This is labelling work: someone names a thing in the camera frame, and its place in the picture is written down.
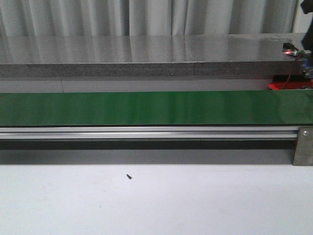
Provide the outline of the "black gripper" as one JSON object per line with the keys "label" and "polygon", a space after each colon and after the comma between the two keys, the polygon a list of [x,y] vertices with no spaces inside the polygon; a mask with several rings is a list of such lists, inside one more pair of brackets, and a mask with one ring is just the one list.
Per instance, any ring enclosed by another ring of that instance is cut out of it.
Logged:
{"label": "black gripper", "polygon": [[[300,4],[301,9],[304,14],[309,14],[313,12],[313,0],[303,0]],[[313,51],[313,30],[309,29],[302,41],[303,49],[308,50],[310,52]]]}

